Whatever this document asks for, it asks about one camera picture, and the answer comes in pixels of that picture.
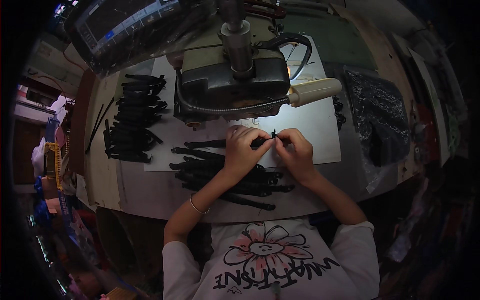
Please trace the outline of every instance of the work table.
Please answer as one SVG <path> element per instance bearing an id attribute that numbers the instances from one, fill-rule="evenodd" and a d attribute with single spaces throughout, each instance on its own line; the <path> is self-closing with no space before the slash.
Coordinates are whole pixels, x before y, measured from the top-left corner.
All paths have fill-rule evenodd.
<path id="1" fill-rule="evenodd" d="M 345 9 L 337 9 L 337 13 L 352 24 L 357 25 L 360 35 L 371 51 L 371 58 L 362 57 L 363 68 L 378 67 L 380 77 L 394 82 L 404 98 L 407 113 L 411 110 L 413 93 L 408 84 L 408 79 L 399 64 L 391 45 L 383 33 L 378 29 L 373 30 L 371 23 L 361 24 L 358 22 L 357 15 L 351 15 Z M 288 18 L 284 21 L 285 29 L 288 30 Z M 315 40 L 315 34 L 305 31 L 306 35 L 311 35 Z M 326 43 L 317 45 L 326 47 Z M 338 101 L 343 103 L 342 114 L 347 118 L 339 131 L 341 161 L 337 163 L 321 164 L 315 166 L 321 174 L 331 181 L 338 188 L 342 189 L 356 202 L 374 197 L 384 192 L 394 189 L 398 183 L 405 181 L 413 176 L 420 169 L 415 165 L 413 152 L 405 163 L 394 165 L 385 170 L 383 178 L 372 193 L 366 189 L 368 182 L 362 165 L 363 155 L 361 152 L 360 140 L 355 130 L 352 120 L 348 92 L 343 78 L 343 68 L 345 65 L 355 64 L 355 57 L 350 61 L 328 61 L 322 57 L 319 51 L 327 77 L 334 77 L 341 81 L 344 86 L 342 92 L 337 95 Z M 136 66 L 130 67 L 128 72 L 135 74 L 151 74 L 154 60 L 142 62 Z M 120 97 L 121 89 L 118 89 L 118 80 L 121 79 L 125 71 L 118 72 L 108 78 L 98 82 L 95 91 L 90 98 L 90 105 L 87 114 L 85 127 L 85 141 L 88 142 L 92 131 L 95 118 L 102 104 L 106 107 L 113 96 Z M 117 107 L 112 106 L 107 112 L 105 118 L 113 122 L 113 116 L 117 113 Z M 181 182 L 175 179 L 175 172 L 145 172 L 144 165 L 141 163 L 132 163 L 108 159 L 105 154 L 105 145 L 103 142 L 103 130 L 105 125 L 100 128 L 93 139 L 90 154 L 85 157 L 85 182 L 88 194 L 88 203 L 114 210 L 121 210 L 129 214 L 146 216 L 158 219 L 169 219 L 175 210 L 188 200 L 191 192 L 181 188 Z M 286 183 L 295 183 L 290 177 L 288 171 L 282 168 L 276 168 L 285 174 Z M 224 201 L 216 201 L 211 209 L 211 213 L 206 215 L 203 222 L 251 222 L 260 220 L 283 219 L 309 215 L 327 210 L 327 207 L 320 199 L 317 199 L 309 190 L 296 183 L 296 189 L 291 193 L 273 196 L 267 198 L 254 198 L 256 201 L 269 204 L 276 204 L 274 211 L 264 211 L 257 208 L 231 204 Z"/>

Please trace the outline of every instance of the white paper sheet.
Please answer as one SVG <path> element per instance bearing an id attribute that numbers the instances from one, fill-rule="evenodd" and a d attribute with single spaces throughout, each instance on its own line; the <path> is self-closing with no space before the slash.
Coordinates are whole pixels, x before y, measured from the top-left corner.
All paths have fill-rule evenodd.
<path id="1" fill-rule="evenodd" d="M 326 78 L 322 62 L 318 51 L 311 37 L 308 39 L 312 43 L 312 56 L 309 64 L 305 67 L 298 80 L 292 84 L 306 82 L 308 80 Z M 287 58 L 290 54 L 291 46 L 285 46 L 282 53 Z M 290 56 L 288 62 L 301 61 L 305 54 L 306 47 L 298 46 Z M 292 73 L 295 66 L 290 66 Z M 217 139 L 224 139 L 228 127 L 245 124 L 247 127 L 258 127 L 271 133 L 274 129 L 279 133 L 283 129 L 298 128 L 305 138 L 313 145 L 313 163 L 324 164 L 339 162 L 341 160 L 340 141 L 338 139 L 338 130 L 335 117 L 335 108 L 331 97 L 305 105 L 300 108 L 293 108 L 290 105 L 283 105 L 276 116 L 263 117 L 258 119 L 248 119 L 240 121 L 225 121 L 223 118 L 206 123 L 203 130 L 193 131 L 185 123 L 173 117 L 173 102 L 175 95 L 175 71 L 167 61 L 166 57 L 155 59 L 152 70 L 153 76 L 165 75 L 167 81 L 166 89 L 160 93 L 162 101 L 168 103 L 168 114 L 164 114 L 162 121 L 155 124 L 151 130 L 161 140 L 162 145 L 157 145 L 148 152 L 152 155 L 150 164 L 144 165 L 145 171 L 172 171 L 170 163 L 178 164 L 183 162 L 183 155 L 173 154 L 173 147 L 184 147 L 185 142 L 203 142 Z M 224 149 L 208 149 L 207 151 L 224 154 Z M 280 157 L 276 151 L 270 149 L 259 162 L 265 168 L 273 168 L 280 165 Z"/>

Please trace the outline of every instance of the silver bracelet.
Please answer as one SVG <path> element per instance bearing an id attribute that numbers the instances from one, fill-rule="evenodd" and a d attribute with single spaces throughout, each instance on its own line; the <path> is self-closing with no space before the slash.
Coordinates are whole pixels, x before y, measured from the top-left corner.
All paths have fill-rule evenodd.
<path id="1" fill-rule="evenodd" d="M 195 195 L 195 194 L 196 194 L 196 193 L 194 192 L 193 194 L 190 195 L 190 204 L 192 205 L 193 209 L 196 210 L 199 214 L 202 214 L 202 215 L 208 214 L 208 213 L 210 212 L 210 208 L 209 208 L 206 212 L 202 213 L 201 211 L 199 211 L 199 210 L 193 205 L 192 196 Z"/>

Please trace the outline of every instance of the right hand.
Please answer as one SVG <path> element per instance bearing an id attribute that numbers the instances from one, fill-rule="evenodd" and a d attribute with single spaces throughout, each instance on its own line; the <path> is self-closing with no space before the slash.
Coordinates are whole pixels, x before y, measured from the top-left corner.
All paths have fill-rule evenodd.
<path id="1" fill-rule="evenodd" d="M 280 140 L 293 144 L 295 152 L 289 152 Z M 313 146 L 305 139 L 298 129 L 284 129 L 277 134 L 276 151 L 287 165 L 293 177 L 302 185 L 308 185 L 315 180 L 318 172 L 313 166 Z"/>

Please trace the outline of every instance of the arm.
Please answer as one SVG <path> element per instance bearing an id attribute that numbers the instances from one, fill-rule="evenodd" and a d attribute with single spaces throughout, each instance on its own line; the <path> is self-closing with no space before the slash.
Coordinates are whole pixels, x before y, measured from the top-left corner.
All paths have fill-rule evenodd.
<path id="1" fill-rule="evenodd" d="M 227 131 L 227 148 L 224 168 L 198 193 L 192 196 L 192 204 L 201 212 L 206 212 L 223 193 L 236 185 L 273 145 L 274 140 L 266 141 L 257 150 L 250 145 L 253 140 L 271 137 L 263 130 L 232 126 Z M 200 221 L 203 214 L 197 212 L 187 200 L 165 225 L 164 245 L 171 241 L 187 243 L 187 236 Z"/>
<path id="2" fill-rule="evenodd" d="M 343 191 L 331 184 L 313 166 L 313 146 L 298 129 L 282 130 L 276 138 L 276 150 L 288 170 L 303 186 L 317 194 L 344 225 L 355 225 L 367 221 L 359 206 Z M 280 140 L 292 143 L 295 151 L 289 152 Z"/>

